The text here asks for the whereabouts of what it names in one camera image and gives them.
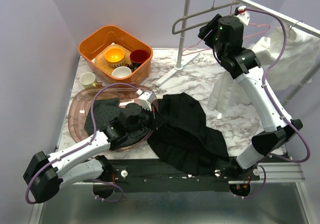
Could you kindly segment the pink wire hanger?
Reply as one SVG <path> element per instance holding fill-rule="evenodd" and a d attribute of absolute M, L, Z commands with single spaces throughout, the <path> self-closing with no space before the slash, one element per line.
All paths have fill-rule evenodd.
<path fill-rule="evenodd" d="M 233 5 L 235 5 L 235 1 L 237 1 L 237 0 L 232 0 L 232 2 L 231 2 L 230 14 L 232 13 L 232 7 L 233 7 Z M 265 29 L 264 31 L 261 31 L 261 32 L 257 32 L 257 33 L 251 34 L 251 35 L 247 35 L 247 36 L 244 37 L 244 39 L 247 39 L 247 38 L 250 38 L 250 37 L 253 37 L 253 36 L 257 36 L 257 35 L 260 35 L 260 34 L 267 33 L 267 32 L 270 30 L 270 28 L 271 28 L 271 25 L 267 25 L 267 24 L 257 25 L 257 24 L 254 24 L 254 23 L 248 23 L 248 25 L 250 25 L 250 26 L 255 26 L 256 28 L 267 27 L 267 29 Z M 191 46 L 189 46 L 188 48 L 185 48 L 185 49 L 182 51 L 182 53 L 181 53 L 182 56 L 187 56 L 187 55 L 191 55 L 191 54 L 195 54 L 195 53 L 199 53 L 199 52 L 203 52 L 203 51 L 205 51 L 205 50 L 208 50 L 208 49 L 204 49 L 204 50 L 199 50 L 199 51 L 190 52 L 190 53 L 185 54 L 185 51 L 191 49 L 192 47 L 198 46 L 201 42 L 203 42 L 203 40 L 199 40 L 195 45 L 191 45 Z"/>

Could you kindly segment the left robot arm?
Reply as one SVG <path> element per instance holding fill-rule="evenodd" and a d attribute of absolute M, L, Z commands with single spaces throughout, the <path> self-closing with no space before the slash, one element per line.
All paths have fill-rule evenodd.
<path fill-rule="evenodd" d="M 85 121 L 88 138 L 64 150 L 48 155 L 40 151 L 32 157 L 23 174 L 26 202 L 46 202 L 62 187 L 83 180 L 108 180 L 112 167 L 101 153 L 130 148 L 147 139 L 155 129 L 157 107 L 150 102 L 120 107 L 118 99 L 92 104 Z"/>

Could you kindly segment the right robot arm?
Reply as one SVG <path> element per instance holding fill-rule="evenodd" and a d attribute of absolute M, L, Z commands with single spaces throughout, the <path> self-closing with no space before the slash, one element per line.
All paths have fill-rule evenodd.
<path fill-rule="evenodd" d="M 213 50 L 217 62 L 244 89 L 262 122 L 263 131 L 230 167 L 234 179 L 243 179 L 248 169 L 292 139 L 303 127 L 299 119 L 283 108 L 268 86 L 264 70 L 255 53 L 242 47 L 244 25 L 235 16 L 217 14 L 200 28 L 198 37 Z"/>

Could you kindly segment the white skirt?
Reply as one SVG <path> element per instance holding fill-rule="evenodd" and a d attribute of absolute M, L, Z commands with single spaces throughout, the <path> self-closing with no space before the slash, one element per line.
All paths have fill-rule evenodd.
<path fill-rule="evenodd" d="M 293 28 L 287 37 L 285 51 L 279 62 L 267 74 L 267 81 L 274 91 L 285 90 L 297 84 L 315 65 L 320 51 L 320 39 Z M 247 46 L 255 52 L 261 66 L 266 70 L 280 54 L 283 46 L 283 31 L 279 27 L 267 37 Z M 225 114 L 236 104 L 250 104 L 243 88 L 225 71 L 214 84 L 207 107 Z"/>

